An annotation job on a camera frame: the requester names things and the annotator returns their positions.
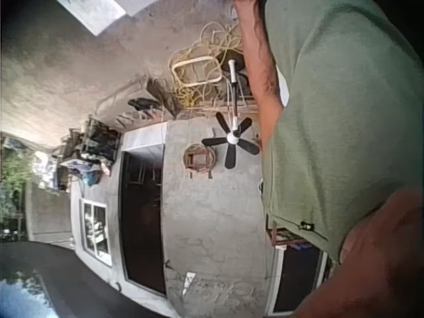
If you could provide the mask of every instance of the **white window frame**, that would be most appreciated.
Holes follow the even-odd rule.
[[[273,273],[275,275],[271,277],[270,281],[270,289],[268,292],[268,301],[266,302],[266,317],[289,317],[293,314],[293,311],[281,311],[274,312],[274,308],[276,306],[278,289],[280,287],[281,282],[281,272],[283,270],[284,264],[284,252],[287,249],[287,245],[278,245],[275,247],[275,255],[274,255],[274,263],[273,263]],[[328,254],[325,252],[321,253],[321,264],[319,267],[317,281],[315,282],[314,289],[317,289],[322,283],[324,279],[325,265],[327,263]]]
[[[104,260],[102,260],[100,257],[98,257],[98,255],[97,255],[97,244],[95,242],[93,243],[94,252],[87,247],[87,235],[85,233],[84,204],[90,204],[91,205],[91,222],[92,222],[91,226],[93,227],[93,229],[94,229],[94,217],[93,217],[94,207],[95,206],[96,207],[102,207],[102,208],[105,209],[105,220],[106,220],[106,225],[105,226],[106,226],[106,229],[107,229],[106,230],[106,235],[107,235],[107,249],[108,249],[109,255],[111,257],[111,263],[110,264],[108,264],[107,262],[105,262]],[[107,222],[107,206],[106,206],[106,204],[99,203],[99,202],[94,202],[94,201],[87,200],[87,199],[81,199],[81,205],[79,207],[79,215],[81,217],[81,233],[82,233],[82,241],[83,241],[84,250],[88,254],[92,255],[96,260],[99,260],[103,264],[105,264],[105,265],[107,265],[109,267],[112,267],[112,255],[111,255],[111,246],[110,246],[110,241],[109,241],[109,225],[108,225],[108,222]]]

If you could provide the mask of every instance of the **stucco wall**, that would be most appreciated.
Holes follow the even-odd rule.
[[[71,211],[67,193],[49,192],[27,182],[25,210],[29,240],[70,247]]]
[[[249,129],[243,137],[257,132]],[[258,192],[260,155],[238,148],[236,168],[226,170],[227,146],[215,147],[212,179],[190,179],[184,150],[214,133],[223,135],[215,118],[168,123],[162,196],[167,294],[184,317],[262,317],[273,249]],[[196,276],[182,295],[187,272]]]
[[[128,148],[137,148],[146,145],[146,141],[158,144],[162,140],[160,134],[157,138],[152,137],[152,131],[159,127],[159,131],[166,133],[166,124],[146,127],[125,135],[121,143],[121,150]],[[125,269],[123,263],[123,254],[121,250],[121,236],[119,229],[119,176],[121,173],[121,151],[117,161],[113,165],[110,177],[102,176],[99,184],[88,187],[76,178],[72,182],[71,190],[71,216],[72,232],[75,237],[75,252],[78,257],[100,278],[109,285],[118,289],[117,283],[122,288],[122,294],[131,298],[142,306],[160,313],[166,317],[179,317],[174,308],[170,305],[165,296],[159,293],[151,292],[147,289],[128,282],[125,278]],[[81,199],[94,201],[106,205],[107,226],[109,233],[109,251],[112,258],[112,266],[109,267],[101,261],[94,258],[85,251],[83,237],[81,233]]]

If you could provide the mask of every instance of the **tree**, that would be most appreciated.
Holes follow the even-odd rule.
[[[30,154],[3,148],[1,151],[0,222],[3,218],[21,213],[19,193],[31,177]]]

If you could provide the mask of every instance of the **concrete floor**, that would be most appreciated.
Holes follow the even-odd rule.
[[[2,1],[1,130],[54,148],[134,78],[168,78],[170,55],[231,23],[231,3],[159,0],[96,37],[53,0]]]

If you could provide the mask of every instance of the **yellow extension cord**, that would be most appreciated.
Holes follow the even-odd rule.
[[[206,36],[205,33],[211,26],[214,26],[215,28],[211,28],[210,36]],[[205,64],[202,67],[202,72],[203,78],[205,78],[207,83],[194,87],[186,87],[182,85],[184,82],[184,76],[186,75],[186,70],[184,68],[179,68],[178,72],[176,72],[176,70],[173,72],[172,66],[175,63],[191,60],[193,58],[204,55],[213,56],[216,58],[222,51],[227,52],[228,49],[243,54],[241,37],[235,34],[236,27],[237,25],[223,26],[218,22],[207,23],[202,28],[199,39],[197,39],[189,48],[178,50],[171,55],[170,59],[168,60],[168,68],[172,74],[174,84],[172,93],[178,99],[179,103],[184,109],[190,109],[197,105],[200,101],[205,101],[205,97],[209,95],[214,88],[220,87],[221,84],[208,82],[211,74],[216,72],[216,67],[206,72],[205,69],[208,64]],[[206,54],[199,54],[196,52],[202,49],[206,50]],[[187,65],[186,67],[192,68],[192,72],[196,74],[196,70],[193,65]]]

